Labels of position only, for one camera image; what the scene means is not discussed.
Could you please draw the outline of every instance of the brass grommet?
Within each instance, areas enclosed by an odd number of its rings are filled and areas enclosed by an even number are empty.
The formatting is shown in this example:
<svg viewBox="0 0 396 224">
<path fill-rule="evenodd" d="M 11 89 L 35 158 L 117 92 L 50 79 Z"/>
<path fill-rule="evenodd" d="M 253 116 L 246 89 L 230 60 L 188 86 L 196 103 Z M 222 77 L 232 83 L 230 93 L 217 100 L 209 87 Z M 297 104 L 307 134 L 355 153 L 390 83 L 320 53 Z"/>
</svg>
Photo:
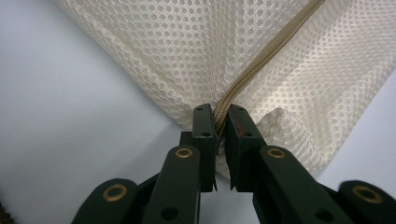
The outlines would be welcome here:
<svg viewBox="0 0 396 224">
<path fill-rule="evenodd" d="M 110 191 L 114 190 L 114 189 L 118 189 L 120 190 L 119 193 L 114 194 L 114 195 L 110 195 Z M 126 195 L 126 192 L 128 191 L 128 189 L 123 186 L 122 184 L 114 184 L 110 187 L 108 187 L 104 192 L 103 192 L 103 198 L 108 201 L 108 202 L 116 202 L 119 199 L 123 198 Z"/>
<path fill-rule="evenodd" d="M 286 156 L 285 152 L 283 152 L 282 150 L 277 149 L 277 148 L 269 149 L 267 151 L 267 153 L 268 153 L 268 155 L 270 155 L 270 156 L 272 156 L 274 158 L 277 158 L 277 159 L 281 159 L 281 158 L 284 158 Z"/>
<path fill-rule="evenodd" d="M 179 158 L 185 159 L 185 158 L 192 156 L 192 151 L 191 151 L 191 149 L 188 149 L 188 148 L 181 148 L 178 151 L 176 151 L 176 155 Z"/>
<path fill-rule="evenodd" d="M 382 203 L 381 195 L 369 187 L 357 185 L 352 188 L 353 193 L 367 203 Z"/>
</svg>

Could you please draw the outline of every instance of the gray surface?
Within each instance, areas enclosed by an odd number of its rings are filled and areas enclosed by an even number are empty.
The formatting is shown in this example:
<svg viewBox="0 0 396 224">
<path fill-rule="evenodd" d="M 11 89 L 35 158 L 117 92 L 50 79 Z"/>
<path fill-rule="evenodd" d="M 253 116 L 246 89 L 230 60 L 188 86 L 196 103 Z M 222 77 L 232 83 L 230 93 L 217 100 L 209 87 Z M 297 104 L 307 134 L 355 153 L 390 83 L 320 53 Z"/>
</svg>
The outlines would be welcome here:
<svg viewBox="0 0 396 224">
<path fill-rule="evenodd" d="M 396 74 L 318 178 L 396 197 Z M 0 201 L 19 223 L 69 223 L 100 183 L 161 169 L 181 128 L 51 1 L 0 3 Z M 251 194 L 202 196 L 201 223 L 258 223 Z"/>
</svg>

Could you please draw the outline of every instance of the white mesh fabric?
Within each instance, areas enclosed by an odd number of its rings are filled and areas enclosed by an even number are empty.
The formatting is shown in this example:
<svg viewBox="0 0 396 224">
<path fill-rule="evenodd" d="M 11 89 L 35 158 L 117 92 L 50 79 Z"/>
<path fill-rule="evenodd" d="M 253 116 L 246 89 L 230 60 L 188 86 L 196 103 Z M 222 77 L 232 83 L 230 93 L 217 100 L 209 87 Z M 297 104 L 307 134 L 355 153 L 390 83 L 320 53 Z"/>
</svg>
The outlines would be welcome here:
<svg viewBox="0 0 396 224">
<path fill-rule="evenodd" d="M 186 129 L 307 2 L 56 1 Z M 268 144 L 322 167 L 395 67 L 394 18 L 392 0 L 326 1 L 234 103 Z"/>
</svg>

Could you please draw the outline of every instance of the mesh bag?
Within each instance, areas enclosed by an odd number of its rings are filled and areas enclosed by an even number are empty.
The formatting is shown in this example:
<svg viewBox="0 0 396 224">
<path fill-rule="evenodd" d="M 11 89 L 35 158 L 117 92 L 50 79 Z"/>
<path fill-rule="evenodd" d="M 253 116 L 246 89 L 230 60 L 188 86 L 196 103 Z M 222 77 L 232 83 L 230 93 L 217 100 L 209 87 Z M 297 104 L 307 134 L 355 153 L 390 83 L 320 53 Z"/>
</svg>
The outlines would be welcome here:
<svg viewBox="0 0 396 224">
<path fill-rule="evenodd" d="M 307 0 L 56 0 L 187 130 Z M 396 2 L 328 0 L 233 101 L 266 142 L 326 165 L 396 64 Z M 227 174 L 224 160 L 218 170 Z"/>
</svg>

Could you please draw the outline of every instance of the zipper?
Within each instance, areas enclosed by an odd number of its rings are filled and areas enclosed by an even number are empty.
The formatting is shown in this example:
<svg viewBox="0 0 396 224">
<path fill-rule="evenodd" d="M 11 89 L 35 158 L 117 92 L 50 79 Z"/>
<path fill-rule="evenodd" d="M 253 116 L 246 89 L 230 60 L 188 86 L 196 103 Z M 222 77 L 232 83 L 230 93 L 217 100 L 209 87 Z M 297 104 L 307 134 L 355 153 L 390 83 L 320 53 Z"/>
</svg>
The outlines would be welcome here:
<svg viewBox="0 0 396 224">
<path fill-rule="evenodd" d="M 291 40 L 304 23 L 320 7 L 325 0 L 311 0 L 297 13 L 266 45 L 252 63 L 244 70 L 222 95 L 215 111 L 215 130 L 222 136 L 225 127 L 227 111 L 235 97 L 250 83 L 250 81 L 267 65 L 271 59 Z"/>
</svg>

